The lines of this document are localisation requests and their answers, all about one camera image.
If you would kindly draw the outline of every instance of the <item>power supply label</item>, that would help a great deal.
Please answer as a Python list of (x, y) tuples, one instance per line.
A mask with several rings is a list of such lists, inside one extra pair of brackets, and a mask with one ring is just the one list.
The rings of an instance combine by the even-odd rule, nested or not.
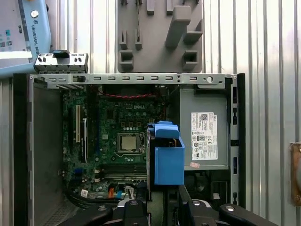
[(192, 160), (217, 160), (217, 116), (191, 113)]

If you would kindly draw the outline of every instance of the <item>motherboard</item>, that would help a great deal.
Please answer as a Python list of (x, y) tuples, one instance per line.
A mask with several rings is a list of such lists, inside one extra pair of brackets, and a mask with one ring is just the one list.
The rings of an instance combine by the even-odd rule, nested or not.
[(66, 188), (108, 197), (120, 184), (146, 179), (146, 128), (164, 119), (155, 95), (108, 96), (95, 89), (63, 94), (63, 178)]

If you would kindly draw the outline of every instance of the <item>gray plastic holder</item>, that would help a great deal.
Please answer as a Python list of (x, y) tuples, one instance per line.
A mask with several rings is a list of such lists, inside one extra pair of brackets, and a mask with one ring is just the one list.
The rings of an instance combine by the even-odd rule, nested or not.
[[(125, 47), (116, 42), (118, 73), (199, 73), (202, 71), (202, 4), (195, 0), (117, 1), (117, 37), (127, 32), (127, 49), (135, 63), (121, 59)], [(197, 53), (197, 61), (183, 65), (187, 51)]]

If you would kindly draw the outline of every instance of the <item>cable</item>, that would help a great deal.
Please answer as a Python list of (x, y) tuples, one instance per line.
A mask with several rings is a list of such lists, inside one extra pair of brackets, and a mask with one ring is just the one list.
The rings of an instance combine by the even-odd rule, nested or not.
[(98, 91), (98, 92), (107, 97), (115, 97), (115, 98), (121, 98), (121, 99), (145, 98), (145, 97), (149, 97), (149, 96), (153, 95), (152, 93), (150, 93), (150, 94), (143, 94), (143, 95), (137, 95), (137, 96), (121, 96), (121, 95), (107, 94), (107, 93), (103, 93), (101, 91)]

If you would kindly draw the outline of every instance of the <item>barcode label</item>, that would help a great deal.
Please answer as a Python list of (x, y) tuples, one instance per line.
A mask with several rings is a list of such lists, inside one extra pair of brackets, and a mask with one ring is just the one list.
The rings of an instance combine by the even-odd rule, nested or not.
[(84, 198), (87, 198), (87, 197), (88, 197), (88, 191), (82, 189), (81, 192), (80, 192), (80, 196), (82, 196), (82, 197), (84, 197)]
[(191, 113), (192, 160), (217, 160), (217, 115)]

